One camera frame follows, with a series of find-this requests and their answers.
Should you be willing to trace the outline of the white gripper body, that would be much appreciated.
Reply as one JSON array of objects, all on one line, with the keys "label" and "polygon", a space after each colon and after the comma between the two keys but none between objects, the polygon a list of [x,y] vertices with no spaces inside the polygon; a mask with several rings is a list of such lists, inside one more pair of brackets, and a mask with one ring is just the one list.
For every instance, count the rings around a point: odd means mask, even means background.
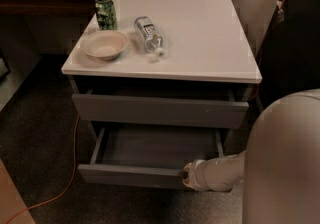
[{"label": "white gripper body", "polygon": [[208,185],[204,181],[204,160],[195,160],[192,167],[187,172],[187,180],[189,180],[191,189],[196,191],[207,191]]}]

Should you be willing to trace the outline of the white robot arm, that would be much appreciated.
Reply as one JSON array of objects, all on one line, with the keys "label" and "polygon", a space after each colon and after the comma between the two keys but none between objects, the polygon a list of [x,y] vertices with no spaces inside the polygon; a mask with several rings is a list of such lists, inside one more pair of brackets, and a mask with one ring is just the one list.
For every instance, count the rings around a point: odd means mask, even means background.
[{"label": "white robot arm", "polygon": [[184,167],[183,184],[227,191],[243,182],[242,224],[320,224],[320,90],[284,96],[257,118],[244,151]]}]

